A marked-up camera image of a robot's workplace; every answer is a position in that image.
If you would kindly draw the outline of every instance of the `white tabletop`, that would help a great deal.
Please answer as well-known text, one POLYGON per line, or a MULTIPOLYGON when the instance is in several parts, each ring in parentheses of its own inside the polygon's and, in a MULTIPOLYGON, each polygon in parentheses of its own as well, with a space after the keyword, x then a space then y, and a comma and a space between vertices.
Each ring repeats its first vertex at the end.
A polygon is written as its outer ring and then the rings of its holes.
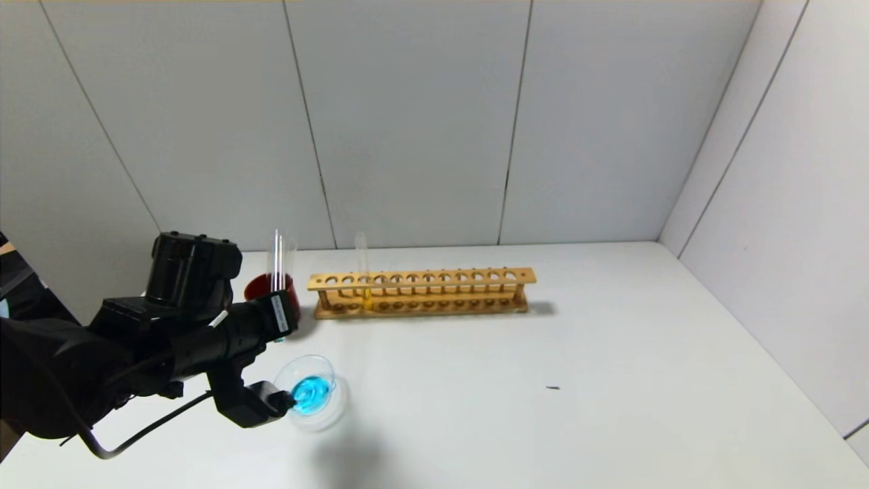
MULTIPOLYGON (((355 252, 300 251, 303 333, 245 370, 271 380, 319 353, 352 405, 332 429, 242 429, 209 402, 110 461, 25 436, 18 487, 869 487, 869 468, 740 324, 658 244, 372 250, 372 270, 532 266, 531 312, 322 321, 313 272, 355 252), (560 390, 547 389, 558 386, 560 390)), ((247 253, 236 295, 264 270, 247 253)), ((114 447, 184 399, 135 399, 96 435, 114 447)))

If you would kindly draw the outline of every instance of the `blue liquid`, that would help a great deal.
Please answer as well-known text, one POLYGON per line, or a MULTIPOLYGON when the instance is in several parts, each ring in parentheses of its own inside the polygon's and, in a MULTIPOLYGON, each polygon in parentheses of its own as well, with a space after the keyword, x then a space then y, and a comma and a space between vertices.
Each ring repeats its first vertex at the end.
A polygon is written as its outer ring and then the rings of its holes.
POLYGON ((314 414, 328 402, 329 382, 312 375, 303 378, 289 394, 295 399, 293 409, 301 414, 314 414))

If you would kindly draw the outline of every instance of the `white wall panel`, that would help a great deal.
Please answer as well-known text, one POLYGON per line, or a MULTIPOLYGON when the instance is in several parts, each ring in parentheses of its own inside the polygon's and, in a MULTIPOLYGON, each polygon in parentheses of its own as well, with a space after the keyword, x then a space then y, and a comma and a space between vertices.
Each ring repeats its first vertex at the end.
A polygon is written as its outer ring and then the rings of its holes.
POLYGON ((848 439, 848 445, 850 445, 860 458, 869 466, 869 427, 863 428, 854 433, 854 435, 848 439))
POLYGON ((535 2, 501 242, 657 239, 758 2, 535 2))
POLYGON ((869 3, 813 1, 682 261, 845 433, 869 415, 869 3))
POLYGON ((147 283, 157 226, 37 2, 0 3, 0 229, 80 321, 147 283))
POLYGON ((334 246, 280 2, 45 6, 162 229, 334 246))
POLYGON ((339 247, 493 245, 528 2, 287 2, 339 247))
POLYGON ((660 235, 661 243, 673 255, 682 253, 724 176, 805 5, 806 0, 772 0, 760 6, 727 92, 660 235))

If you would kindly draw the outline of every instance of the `petri dish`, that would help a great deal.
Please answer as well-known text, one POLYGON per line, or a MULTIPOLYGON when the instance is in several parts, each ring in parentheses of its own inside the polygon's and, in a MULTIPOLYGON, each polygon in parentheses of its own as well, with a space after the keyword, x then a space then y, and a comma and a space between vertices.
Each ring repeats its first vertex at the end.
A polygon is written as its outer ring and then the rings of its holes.
POLYGON ((275 377, 275 386, 295 400, 287 417, 301 431, 324 430, 343 414, 347 389, 325 357, 305 355, 289 362, 275 377))

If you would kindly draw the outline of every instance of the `wooden test tube rack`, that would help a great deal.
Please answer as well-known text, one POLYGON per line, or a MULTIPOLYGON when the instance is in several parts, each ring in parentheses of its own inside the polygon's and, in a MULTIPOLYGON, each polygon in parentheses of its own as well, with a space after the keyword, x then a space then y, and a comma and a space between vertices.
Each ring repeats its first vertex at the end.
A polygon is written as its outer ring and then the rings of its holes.
POLYGON ((536 282, 530 268, 317 273, 308 290, 320 295, 317 319, 405 318, 527 312, 536 282))

